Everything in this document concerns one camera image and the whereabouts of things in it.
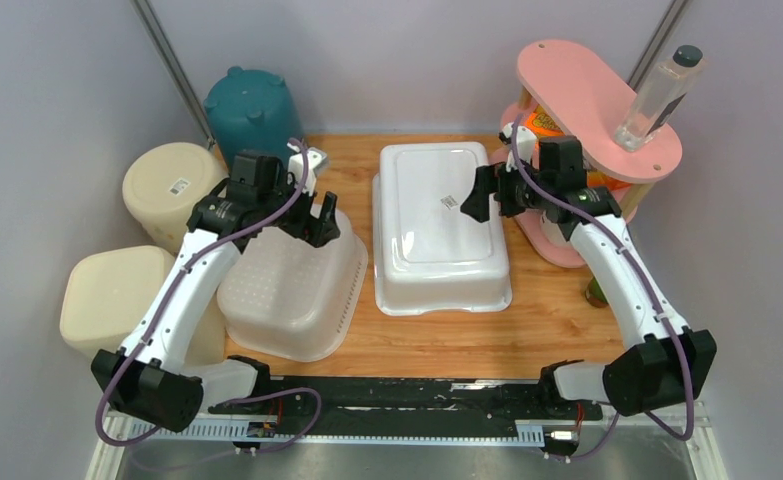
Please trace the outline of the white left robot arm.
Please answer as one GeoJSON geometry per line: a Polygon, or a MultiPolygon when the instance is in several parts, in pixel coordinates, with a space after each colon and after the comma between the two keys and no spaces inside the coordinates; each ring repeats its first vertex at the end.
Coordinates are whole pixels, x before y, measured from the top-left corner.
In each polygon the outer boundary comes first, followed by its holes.
{"type": "Polygon", "coordinates": [[[242,356],[189,366],[187,352],[210,301],[249,242],[266,227],[320,248],[337,239],[337,197],[328,192],[312,213],[326,152],[291,139],[288,161],[243,151],[230,174],[192,209],[178,257],[136,328],[114,351],[99,350],[91,372],[102,390],[95,413],[98,437],[121,440],[104,428],[108,409],[151,424],[154,431],[185,430],[197,414],[236,402],[247,413],[264,412],[273,388],[261,378],[266,365],[242,356]]]}

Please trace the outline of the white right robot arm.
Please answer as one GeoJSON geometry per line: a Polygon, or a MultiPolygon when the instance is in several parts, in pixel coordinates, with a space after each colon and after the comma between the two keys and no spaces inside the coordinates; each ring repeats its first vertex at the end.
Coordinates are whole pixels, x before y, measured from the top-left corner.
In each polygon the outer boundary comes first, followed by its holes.
{"type": "Polygon", "coordinates": [[[544,368],[540,408],[556,418],[580,400],[608,404],[623,416],[692,408],[717,353],[714,337],[691,328],[661,292],[610,190],[588,186],[579,140],[549,137],[537,146],[538,166],[510,156],[478,167],[461,211],[479,223],[494,214],[542,212],[592,271],[625,348],[608,364],[574,360],[544,368]]]}

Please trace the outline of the white plastic tub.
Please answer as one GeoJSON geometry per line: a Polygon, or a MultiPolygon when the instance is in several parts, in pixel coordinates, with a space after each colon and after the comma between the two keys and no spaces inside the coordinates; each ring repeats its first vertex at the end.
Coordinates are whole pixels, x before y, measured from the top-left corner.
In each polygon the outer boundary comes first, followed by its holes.
{"type": "Polygon", "coordinates": [[[497,312],[512,302],[510,262],[496,216],[461,211],[488,163],[471,141],[396,144],[372,182],[375,302],[390,316],[497,312]]]}

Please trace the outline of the translucent white perforated basket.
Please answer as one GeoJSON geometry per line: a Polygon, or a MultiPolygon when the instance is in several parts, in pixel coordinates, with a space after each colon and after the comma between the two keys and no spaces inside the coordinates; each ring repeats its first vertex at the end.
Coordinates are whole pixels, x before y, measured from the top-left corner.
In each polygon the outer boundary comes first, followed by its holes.
{"type": "Polygon", "coordinates": [[[298,362],[331,355],[343,343],[364,282],[368,254],[350,218],[340,236],[313,248],[279,228],[249,242],[216,299],[238,345],[298,362]]]}

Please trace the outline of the cream large bucket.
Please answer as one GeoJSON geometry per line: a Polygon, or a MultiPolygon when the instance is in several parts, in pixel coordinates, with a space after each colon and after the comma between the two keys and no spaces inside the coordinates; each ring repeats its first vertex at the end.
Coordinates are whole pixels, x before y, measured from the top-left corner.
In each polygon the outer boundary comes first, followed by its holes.
{"type": "Polygon", "coordinates": [[[156,245],[177,254],[193,207],[226,177],[221,161],[206,148],[167,143],[132,163],[122,183],[123,201],[156,245]]]}

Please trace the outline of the teal plastic bucket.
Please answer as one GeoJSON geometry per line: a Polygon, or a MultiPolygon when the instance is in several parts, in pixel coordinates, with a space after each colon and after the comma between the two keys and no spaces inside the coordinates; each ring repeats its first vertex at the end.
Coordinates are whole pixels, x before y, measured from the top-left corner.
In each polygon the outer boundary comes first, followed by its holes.
{"type": "Polygon", "coordinates": [[[293,154],[288,140],[305,138],[285,79],[265,70],[229,68],[210,89],[203,109],[228,168],[245,150],[276,157],[286,164],[293,154]]]}

